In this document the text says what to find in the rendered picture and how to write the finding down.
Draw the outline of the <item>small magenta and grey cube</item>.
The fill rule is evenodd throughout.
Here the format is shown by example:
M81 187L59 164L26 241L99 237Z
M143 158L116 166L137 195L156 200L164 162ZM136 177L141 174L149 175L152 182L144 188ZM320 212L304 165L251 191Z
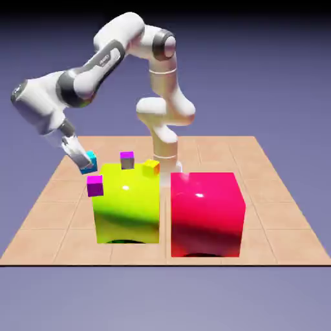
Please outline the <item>small magenta and grey cube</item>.
M122 169L134 168L134 152L133 151L121 151L120 163Z

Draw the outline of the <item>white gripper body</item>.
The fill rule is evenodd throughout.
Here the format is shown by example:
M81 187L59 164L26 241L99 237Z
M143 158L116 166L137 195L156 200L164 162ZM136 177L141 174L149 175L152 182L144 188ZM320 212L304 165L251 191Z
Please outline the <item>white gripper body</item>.
M80 141L76 135L70 137L63 136L61 146L64 152L79 169L85 169L92 164L90 157L87 155L87 152L80 144Z

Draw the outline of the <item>small yellow cube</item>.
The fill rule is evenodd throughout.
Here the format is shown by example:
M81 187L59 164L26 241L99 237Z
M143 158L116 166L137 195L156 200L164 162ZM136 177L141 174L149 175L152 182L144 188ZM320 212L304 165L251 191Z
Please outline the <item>small yellow cube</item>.
M142 173L144 176L153 177L160 173L160 162L148 159L142 164Z

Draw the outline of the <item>small cyan cube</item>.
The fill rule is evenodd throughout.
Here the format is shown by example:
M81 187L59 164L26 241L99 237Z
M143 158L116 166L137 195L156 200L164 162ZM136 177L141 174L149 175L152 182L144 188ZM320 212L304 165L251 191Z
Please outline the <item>small cyan cube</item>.
M87 174L87 173L93 173L97 172L98 165L97 165L97 159L96 155L93 151L87 151L87 156L90 158L90 164L84 167L83 169L80 169L81 174Z

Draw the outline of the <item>large red box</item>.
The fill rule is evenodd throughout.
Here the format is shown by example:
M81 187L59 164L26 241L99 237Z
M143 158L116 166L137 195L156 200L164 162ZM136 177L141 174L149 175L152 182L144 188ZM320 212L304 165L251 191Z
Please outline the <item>large red box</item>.
M245 212L233 173L172 173L171 256L238 257Z

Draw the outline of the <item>large yellow-green box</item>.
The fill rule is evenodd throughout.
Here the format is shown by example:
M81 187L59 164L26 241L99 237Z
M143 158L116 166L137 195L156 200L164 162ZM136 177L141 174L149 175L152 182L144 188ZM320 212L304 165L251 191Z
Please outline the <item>large yellow-green box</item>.
M160 174L144 176L142 164L103 164L103 196L92 197L96 240L159 243Z

